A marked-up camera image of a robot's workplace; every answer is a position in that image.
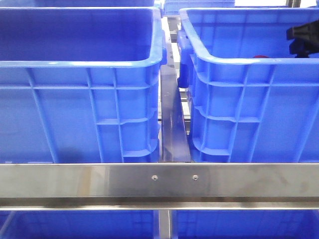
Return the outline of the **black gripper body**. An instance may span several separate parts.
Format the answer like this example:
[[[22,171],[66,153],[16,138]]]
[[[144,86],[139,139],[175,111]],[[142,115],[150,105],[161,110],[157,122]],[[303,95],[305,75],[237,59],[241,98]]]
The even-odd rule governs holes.
[[[286,38],[293,40],[289,45],[290,54],[296,54],[296,58],[309,58],[319,52],[319,22],[291,27],[286,31]]]

